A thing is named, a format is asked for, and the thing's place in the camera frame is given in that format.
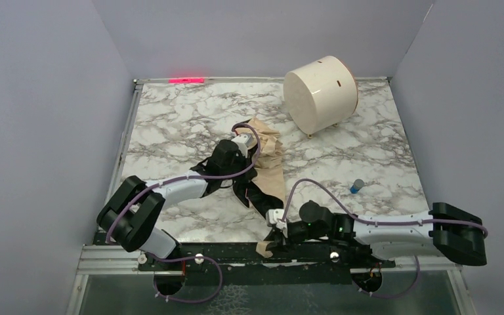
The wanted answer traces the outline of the beige folding umbrella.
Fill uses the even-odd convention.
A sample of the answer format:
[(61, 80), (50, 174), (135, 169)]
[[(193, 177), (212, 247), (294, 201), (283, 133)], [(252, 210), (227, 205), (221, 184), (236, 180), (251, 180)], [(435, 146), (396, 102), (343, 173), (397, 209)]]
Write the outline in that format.
[[(254, 117), (246, 122), (251, 128), (238, 127), (236, 133), (250, 133), (255, 136), (256, 145), (249, 150), (255, 162), (257, 176), (252, 180), (251, 187), (245, 196), (236, 196), (245, 207), (254, 208), (265, 220), (270, 209), (285, 207), (285, 180), (283, 172), (284, 151), (280, 141), (280, 132), (269, 127), (259, 118)], [(263, 240), (256, 246), (258, 254), (269, 258), (273, 253), (266, 251), (267, 243)]]

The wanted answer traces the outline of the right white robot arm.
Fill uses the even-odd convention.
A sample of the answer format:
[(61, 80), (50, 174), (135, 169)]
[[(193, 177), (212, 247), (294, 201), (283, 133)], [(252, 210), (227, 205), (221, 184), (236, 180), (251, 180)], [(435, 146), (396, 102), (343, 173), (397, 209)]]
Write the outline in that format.
[(482, 220), (448, 203), (431, 210), (395, 217), (333, 213), (314, 201), (299, 209), (300, 219), (289, 222), (283, 209), (271, 209), (265, 219), (271, 228), (268, 253), (290, 252), (300, 243), (327, 244), (329, 259), (354, 266), (371, 266), (398, 257), (445, 257), (465, 266), (487, 263)]

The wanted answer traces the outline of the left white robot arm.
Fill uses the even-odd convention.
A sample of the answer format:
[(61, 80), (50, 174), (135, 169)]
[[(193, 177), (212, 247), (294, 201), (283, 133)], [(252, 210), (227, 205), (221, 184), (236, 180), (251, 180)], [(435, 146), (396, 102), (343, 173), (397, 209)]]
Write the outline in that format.
[(167, 259), (179, 246), (174, 237), (156, 228), (162, 210), (182, 201), (204, 198), (222, 189), (227, 180), (249, 182), (256, 176), (253, 156), (249, 151), (253, 139), (241, 134), (221, 140), (213, 153), (187, 173), (155, 182), (145, 182), (136, 175), (127, 177), (107, 201), (96, 218), (124, 250), (145, 251)]

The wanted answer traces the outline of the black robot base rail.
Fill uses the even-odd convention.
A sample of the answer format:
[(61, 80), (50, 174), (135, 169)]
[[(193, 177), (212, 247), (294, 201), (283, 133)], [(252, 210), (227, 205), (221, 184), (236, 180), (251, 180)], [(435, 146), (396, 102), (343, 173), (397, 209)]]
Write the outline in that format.
[(152, 272), (161, 285), (351, 285), (362, 275), (394, 268), (393, 261), (372, 257), (364, 249), (309, 241), (269, 258), (255, 243), (182, 243), (167, 262), (149, 253), (138, 259), (138, 270)]

